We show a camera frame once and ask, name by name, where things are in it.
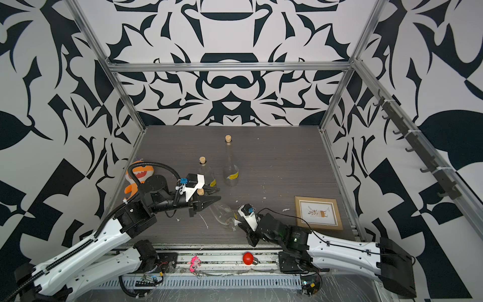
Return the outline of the glass bottle with cork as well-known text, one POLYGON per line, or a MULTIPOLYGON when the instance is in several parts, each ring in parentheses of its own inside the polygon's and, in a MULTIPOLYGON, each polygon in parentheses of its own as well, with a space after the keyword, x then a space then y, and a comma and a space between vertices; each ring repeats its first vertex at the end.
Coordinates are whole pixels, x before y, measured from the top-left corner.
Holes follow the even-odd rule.
POLYGON ((212 168, 208 165, 206 157, 200 157, 199 159, 199 174, 203 175, 205 185, 203 189, 206 195, 212 195, 216 192, 217 182, 215 174, 212 168))
MULTIPOLYGON (((220 192, 220 188, 217 188, 214 194, 206 195, 204 189, 198 189, 196 191, 196 195, 197 196, 218 196, 217 194, 219 192, 220 192)), ((237 221, 236 214, 226 203, 220 200, 205 209, 208 209, 211 212, 215 220, 220 225, 222 225, 223 227, 231 231, 236 230, 236 221, 237 221)))

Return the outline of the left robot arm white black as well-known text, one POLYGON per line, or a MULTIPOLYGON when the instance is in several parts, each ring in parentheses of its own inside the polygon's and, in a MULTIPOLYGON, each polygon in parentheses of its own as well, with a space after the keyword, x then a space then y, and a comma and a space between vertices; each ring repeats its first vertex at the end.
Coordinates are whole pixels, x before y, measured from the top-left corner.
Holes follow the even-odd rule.
POLYGON ((157 213, 187 208, 194 216, 220 201, 218 191, 206 185, 200 174, 179 179, 173 192, 168 190, 165 177, 149 177, 93 234, 41 264, 20 266, 15 271, 17 288, 5 301, 71 301, 114 277, 156 269, 160 260, 148 240, 109 259, 100 258, 154 225, 157 213))

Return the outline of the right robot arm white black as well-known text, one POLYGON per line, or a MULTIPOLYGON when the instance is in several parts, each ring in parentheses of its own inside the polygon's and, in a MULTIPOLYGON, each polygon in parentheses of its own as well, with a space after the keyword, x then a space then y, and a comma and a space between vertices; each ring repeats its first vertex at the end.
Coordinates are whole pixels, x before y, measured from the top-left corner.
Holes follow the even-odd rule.
POLYGON ((255 247, 260 241, 278 245, 279 270, 285 274, 335 269, 378 280, 391 293, 416 298, 413 258, 394 241, 356 242, 311 229, 286 225, 271 214, 258 215, 250 206, 238 211, 238 226, 255 247))

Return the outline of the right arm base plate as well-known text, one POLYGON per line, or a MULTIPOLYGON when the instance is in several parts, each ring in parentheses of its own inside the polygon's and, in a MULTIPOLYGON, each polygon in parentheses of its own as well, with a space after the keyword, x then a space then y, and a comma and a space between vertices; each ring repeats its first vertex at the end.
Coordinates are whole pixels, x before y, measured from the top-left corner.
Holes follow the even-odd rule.
POLYGON ((314 271, 311 264, 291 256, 286 252, 278 253, 279 270, 284 274, 306 274, 314 271))

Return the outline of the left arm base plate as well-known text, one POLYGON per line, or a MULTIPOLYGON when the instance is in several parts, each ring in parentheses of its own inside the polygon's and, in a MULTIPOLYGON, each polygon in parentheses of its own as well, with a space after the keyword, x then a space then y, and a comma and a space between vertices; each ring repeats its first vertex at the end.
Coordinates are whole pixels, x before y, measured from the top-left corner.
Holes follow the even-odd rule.
POLYGON ((152 273, 174 273, 177 269, 177 260, 179 254, 176 252, 158 253, 158 259, 155 262, 155 269, 152 273))

